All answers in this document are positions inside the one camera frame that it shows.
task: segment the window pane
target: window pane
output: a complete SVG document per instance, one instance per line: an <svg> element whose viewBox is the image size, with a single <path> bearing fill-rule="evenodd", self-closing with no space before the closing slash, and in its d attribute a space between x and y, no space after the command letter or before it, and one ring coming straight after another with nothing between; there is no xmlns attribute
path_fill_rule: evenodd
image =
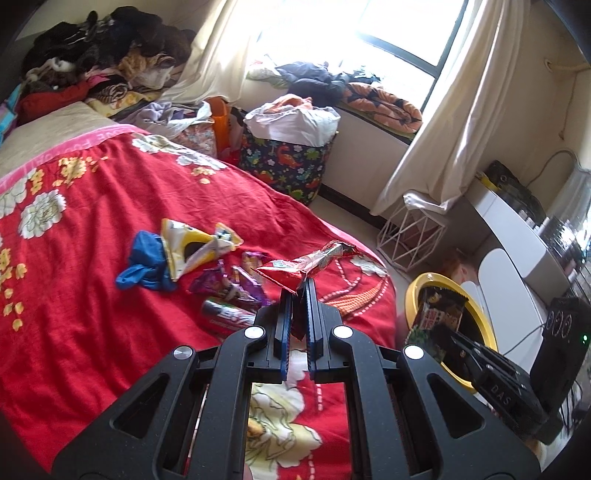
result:
<svg viewBox="0 0 591 480"><path fill-rule="evenodd" d="M256 53L277 64L329 62L336 67L354 38L365 3L359 0L285 0L265 25Z"/></svg>
<svg viewBox="0 0 591 480"><path fill-rule="evenodd" d="M463 0L369 0L359 30L437 65Z"/></svg>
<svg viewBox="0 0 591 480"><path fill-rule="evenodd" d="M361 40L349 49L343 69L347 72L365 66L382 79L384 89L421 108L434 78L394 55Z"/></svg>

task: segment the floor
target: floor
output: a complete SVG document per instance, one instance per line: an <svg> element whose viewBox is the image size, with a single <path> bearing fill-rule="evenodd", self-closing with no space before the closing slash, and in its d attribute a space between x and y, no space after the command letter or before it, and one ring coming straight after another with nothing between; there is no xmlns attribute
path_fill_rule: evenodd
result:
<svg viewBox="0 0 591 480"><path fill-rule="evenodd" d="M368 223L365 223L355 215L351 215L346 210L336 206L334 203L322 197L316 197L316 199L310 205L310 209L325 222L334 225L341 229L343 232L354 236L361 243L373 250L377 256L382 260L384 258L380 255L376 249L376 239L379 230ZM404 310L404 293L408 288L412 278L394 270L385 260L384 264L388 267L388 273L392 278L392 283L396 289L396 312L397 315Z"/></svg>

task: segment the window frame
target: window frame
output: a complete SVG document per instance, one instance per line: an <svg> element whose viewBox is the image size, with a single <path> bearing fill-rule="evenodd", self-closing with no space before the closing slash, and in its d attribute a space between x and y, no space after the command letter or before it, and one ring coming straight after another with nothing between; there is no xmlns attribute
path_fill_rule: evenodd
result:
<svg viewBox="0 0 591 480"><path fill-rule="evenodd" d="M355 35L361 41L367 43L368 45L371 45L372 47L379 48L380 50L383 50L391 55L394 55L396 58L399 58L400 60L403 60L403 61L409 63L413 67L416 67L419 70L422 70L423 72L425 72L428 75L433 77L433 83L431 84L431 88L429 89L429 93L427 94L427 96L423 102L423 105L421 106L421 111L425 110L425 107L427 106L427 102L429 102L429 99L431 98L431 94L433 93L433 89L435 88L435 84L437 83L437 81L439 80L439 77L441 76L441 72L443 71L443 67L445 65L445 62L447 61L447 58L452 50L452 45L453 45L454 41L456 40L456 36L457 36L458 31L460 30L460 26L461 26L462 21L464 19L464 14L466 13L466 10L468 7L468 2L469 2L469 0L464 0L464 3L462 4L460 12L458 13L458 16L456 18L456 23L453 26L452 33L450 34L450 36L447 40L447 43L443 49L443 52L441 52L441 57L439 58L437 65L432 65L431 63L427 62L426 60L423 60L421 57L417 57L414 53L410 53L409 51L404 50L403 48L397 47L396 45L393 45L385 40L382 40L381 38L374 37L373 35L369 35L367 33L362 33L359 30L357 30L355 32Z"/></svg>

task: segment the blue cloth on bed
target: blue cloth on bed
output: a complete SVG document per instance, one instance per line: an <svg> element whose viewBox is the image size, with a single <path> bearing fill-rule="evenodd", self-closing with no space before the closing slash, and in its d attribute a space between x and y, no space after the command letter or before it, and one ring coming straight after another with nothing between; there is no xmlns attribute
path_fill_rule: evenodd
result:
<svg viewBox="0 0 591 480"><path fill-rule="evenodd" d="M135 235L129 255L129 268L115 280L117 288L126 290L142 285L150 290L173 291L177 284L170 279L164 246L159 235L140 230Z"/></svg>

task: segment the curtain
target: curtain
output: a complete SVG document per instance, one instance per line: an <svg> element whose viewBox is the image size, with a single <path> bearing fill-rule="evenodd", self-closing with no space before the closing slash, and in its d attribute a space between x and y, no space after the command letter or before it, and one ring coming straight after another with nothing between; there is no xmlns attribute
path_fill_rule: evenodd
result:
<svg viewBox="0 0 591 480"><path fill-rule="evenodd" d="M423 127L379 195L373 215L409 190L445 214L466 191L504 110L530 0L472 1L423 115Z"/></svg>
<svg viewBox="0 0 591 480"><path fill-rule="evenodd" d="M193 103L214 96L230 103L238 100L248 51L260 32L256 11L256 0L211 0L181 78L161 99L175 103Z"/></svg>

